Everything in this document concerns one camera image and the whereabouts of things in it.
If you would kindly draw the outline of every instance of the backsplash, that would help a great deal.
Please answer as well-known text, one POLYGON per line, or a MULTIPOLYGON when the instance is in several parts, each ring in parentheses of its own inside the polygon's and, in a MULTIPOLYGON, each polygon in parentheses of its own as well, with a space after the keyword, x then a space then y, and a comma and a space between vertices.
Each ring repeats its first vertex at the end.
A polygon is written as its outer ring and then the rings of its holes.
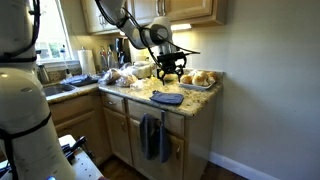
MULTIPOLYGON (((50 71, 48 72, 48 76, 51 82, 61 81, 66 78, 66 71, 65 70, 58 70, 58 71, 50 71)), ((72 75, 79 75, 82 74, 81 68, 74 68, 70 69, 72 75)))

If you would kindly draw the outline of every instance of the wall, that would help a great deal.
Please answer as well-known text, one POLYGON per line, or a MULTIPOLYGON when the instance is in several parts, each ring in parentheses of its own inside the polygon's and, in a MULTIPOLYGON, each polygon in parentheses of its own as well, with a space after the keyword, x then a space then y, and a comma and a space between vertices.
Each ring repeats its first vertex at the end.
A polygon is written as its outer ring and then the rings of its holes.
POLYGON ((96 70, 100 65, 100 46, 107 50, 110 43, 114 44, 114 37, 110 35, 90 35, 87 33, 82 5, 80 0, 60 0, 64 13, 67 31, 75 59, 78 59, 78 50, 82 47, 93 52, 96 70))
POLYGON ((320 1, 229 0, 228 7, 226 26, 174 34, 201 51, 189 66, 225 72, 213 154, 269 178, 319 179, 320 1))

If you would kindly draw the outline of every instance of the utensil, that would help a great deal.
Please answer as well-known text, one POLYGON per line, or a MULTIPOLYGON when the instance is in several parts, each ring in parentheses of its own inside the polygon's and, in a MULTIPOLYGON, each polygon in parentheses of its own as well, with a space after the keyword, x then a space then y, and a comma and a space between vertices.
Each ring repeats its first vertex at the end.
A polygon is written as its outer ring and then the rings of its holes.
POLYGON ((41 65, 38 65, 38 67, 39 67, 40 82, 43 84, 50 83, 50 78, 45 66, 41 64, 41 65))

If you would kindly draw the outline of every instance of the dish towel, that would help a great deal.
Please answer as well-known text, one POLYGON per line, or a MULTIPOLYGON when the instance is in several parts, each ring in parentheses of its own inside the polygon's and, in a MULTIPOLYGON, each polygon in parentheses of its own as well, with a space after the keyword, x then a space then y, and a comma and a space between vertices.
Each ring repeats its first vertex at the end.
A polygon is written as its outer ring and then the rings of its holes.
POLYGON ((182 94, 178 93, 162 93, 160 91, 153 91, 152 93, 150 100, 167 105, 180 105, 184 98, 182 94))
POLYGON ((170 157, 171 144, 164 127, 158 125, 159 119, 145 113, 139 125, 141 150, 148 160, 155 159, 160 152, 160 162, 166 162, 170 157))
POLYGON ((85 86, 88 84, 96 83, 98 82, 98 79, 94 79, 89 75, 83 74, 83 75, 76 75, 70 78, 66 78, 62 81, 60 81, 60 84, 70 84, 74 86, 85 86))

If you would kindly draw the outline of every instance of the window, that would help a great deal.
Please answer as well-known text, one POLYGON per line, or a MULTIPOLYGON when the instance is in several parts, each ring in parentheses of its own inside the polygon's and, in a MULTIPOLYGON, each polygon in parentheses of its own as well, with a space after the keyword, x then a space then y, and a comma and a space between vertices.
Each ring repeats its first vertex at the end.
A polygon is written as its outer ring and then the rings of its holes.
POLYGON ((70 43, 67 36, 59 0, 40 0, 40 32, 35 44, 41 50, 37 62, 57 62, 71 60, 70 43), (65 47, 65 57, 60 50, 65 47))

